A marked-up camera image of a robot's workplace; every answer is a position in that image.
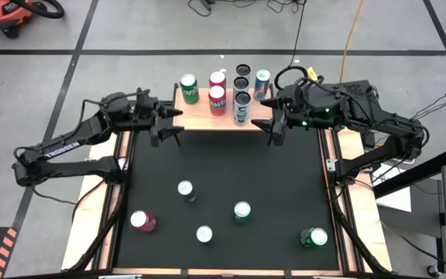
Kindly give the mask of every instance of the wooden table frame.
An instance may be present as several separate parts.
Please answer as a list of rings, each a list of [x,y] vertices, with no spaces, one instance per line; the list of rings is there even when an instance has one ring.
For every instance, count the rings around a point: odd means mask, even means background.
[[[173,90],[173,105],[176,103],[177,85]],[[360,135],[350,130],[342,130],[338,137],[332,131],[318,131],[320,138],[321,157],[323,161],[323,169],[326,176],[325,158],[337,158],[342,156],[346,159],[355,158],[364,153]],[[103,156],[115,155],[116,157],[127,157],[128,162],[132,161],[135,136],[131,133],[123,133],[101,145],[93,146],[91,148],[90,158],[98,159]],[[94,187],[101,179],[97,176],[89,176],[84,178],[82,184],[81,196],[90,188]],[[357,180],[363,181],[371,185],[368,174],[360,173]],[[67,250],[63,259],[63,269],[74,265],[82,256],[84,251],[89,247],[92,240],[96,237],[99,228],[107,217],[115,208],[118,193],[120,192],[119,185],[102,185],[97,191],[85,199],[78,207],[75,215],[74,223],[70,231]],[[342,195],[339,199],[339,204],[342,211],[355,220],[354,225],[362,242],[368,247],[372,255],[384,266],[387,270],[391,270],[388,250],[386,248],[385,237],[383,229],[379,220],[376,200],[372,190],[361,184],[354,184],[347,190],[346,195]],[[340,270],[292,270],[291,275],[299,276],[335,276],[343,275],[347,270],[370,272],[363,260],[359,259],[359,255],[352,245],[352,241],[347,236],[346,232],[339,228],[339,224],[334,222],[335,242],[337,243],[337,251],[345,251],[342,256],[339,252],[337,255],[338,266]],[[117,224],[110,229],[102,246],[96,253],[94,259],[88,264],[87,269],[111,269],[113,274],[143,274],[143,275],[164,275],[165,277],[174,276],[179,277],[182,273],[187,275],[241,275],[241,276],[279,276],[286,275],[284,270],[212,270],[212,269],[173,269],[173,268],[113,268],[112,259],[115,250],[115,233],[118,230]]]

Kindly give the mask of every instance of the white paper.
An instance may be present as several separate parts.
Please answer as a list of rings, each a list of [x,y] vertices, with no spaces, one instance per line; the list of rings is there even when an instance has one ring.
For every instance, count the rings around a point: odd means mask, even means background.
[[[389,170],[392,166],[387,164],[381,164],[381,167],[376,170],[372,176],[373,180],[375,180],[374,177],[378,177],[378,175],[383,174],[385,171]],[[385,174],[383,177],[378,179],[375,183],[373,183],[374,187],[376,187],[377,184],[382,183],[383,181],[390,179],[391,177],[395,177],[399,173],[403,173],[405,170],[400,169],[399,170],[394,167],[390,172]],[[398,190],[390,195],[386,195],[382,198],[378,198],[376,200],[376,203],[378,205],[387,206],[394,209],[404,210],[405,212],[411,212],[411,205],[410,205],[410,188],[406,187],[404,189]]]

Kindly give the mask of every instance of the orange vacuum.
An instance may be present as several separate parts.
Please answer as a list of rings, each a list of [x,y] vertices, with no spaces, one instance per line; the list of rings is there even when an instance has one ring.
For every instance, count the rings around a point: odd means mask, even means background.
[[[56,9],[48,12],[42,2],[31,2],[31,0],[0,0],[0,30],[8,38],[16,38],[19,35],[18,27],[30,20],[32,14],[37,14],[48,19],[60,19],[64,10],[57,0],[45,0]]]

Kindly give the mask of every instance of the green soda can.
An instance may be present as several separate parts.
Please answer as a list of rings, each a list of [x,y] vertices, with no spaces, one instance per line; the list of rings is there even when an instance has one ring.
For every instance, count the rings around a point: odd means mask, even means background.
[[[235,221],[239,224],[246,223],[251,219],[251,206],[245,201],[238,202],[233,212]]]
[[[300,243],[304,247],[321,247],[328,241],[328,234],[321,228],[310,228],[300,232]]]
[[[197,79],[193,74],[184,74],[180,79],[180,87],[187,104],[199,102],[199,88],[197,88]]]

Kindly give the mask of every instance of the red soda can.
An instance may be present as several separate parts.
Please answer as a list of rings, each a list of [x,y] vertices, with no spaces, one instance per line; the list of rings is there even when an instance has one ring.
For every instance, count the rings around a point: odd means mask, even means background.
[[[145,210],[133,212],[130,223],[134,228],[144,232],[150,232],[156,228],[156,218]]]
[[[226,76],[220,71],[216,71],[209,76],[209,88],[213,86],[221,86],[226,90]]]
[[[224,115],[226,112],[226,94],[221,86],[209,89],[209,109],[213,115]]]

